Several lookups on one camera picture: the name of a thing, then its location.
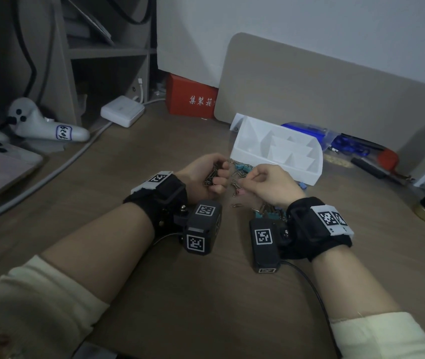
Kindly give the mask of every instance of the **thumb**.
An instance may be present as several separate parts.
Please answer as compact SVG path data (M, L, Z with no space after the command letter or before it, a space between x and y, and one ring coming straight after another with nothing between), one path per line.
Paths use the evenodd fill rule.
M253 181L251 179L239 179L238 183L247 191L250 191L252 193L257 193L257 184L258 184L257 181Z

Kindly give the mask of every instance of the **clothing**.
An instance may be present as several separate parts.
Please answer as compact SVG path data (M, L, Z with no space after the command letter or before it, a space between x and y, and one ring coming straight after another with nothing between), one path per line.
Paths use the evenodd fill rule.
M0 277L0 333L24 358L70 358L109 305L38 256ZM425 333L408 313L332 323L345 359L425 359Z

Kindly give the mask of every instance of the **white power adapter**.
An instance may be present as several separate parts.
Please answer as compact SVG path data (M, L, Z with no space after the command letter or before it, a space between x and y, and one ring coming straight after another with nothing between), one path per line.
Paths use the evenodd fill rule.
M123 127L131 126L144 113L144 106L120 96L101 108L101 117Z

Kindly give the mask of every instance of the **shelf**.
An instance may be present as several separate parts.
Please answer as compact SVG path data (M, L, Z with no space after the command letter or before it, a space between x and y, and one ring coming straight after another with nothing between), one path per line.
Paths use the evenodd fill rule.
M110 46L99 41L68 37L69 57L71 59L112 58L118 56L137 56L155 53L156 50L138 48L116 43Z

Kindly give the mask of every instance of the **white tray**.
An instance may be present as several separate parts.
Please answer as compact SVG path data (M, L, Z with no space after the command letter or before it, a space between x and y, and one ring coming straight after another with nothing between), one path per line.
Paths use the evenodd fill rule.
M249 116L238 125L231 159L252 166L280 165L296 181L308 185L317 182L323 161L317 138Z

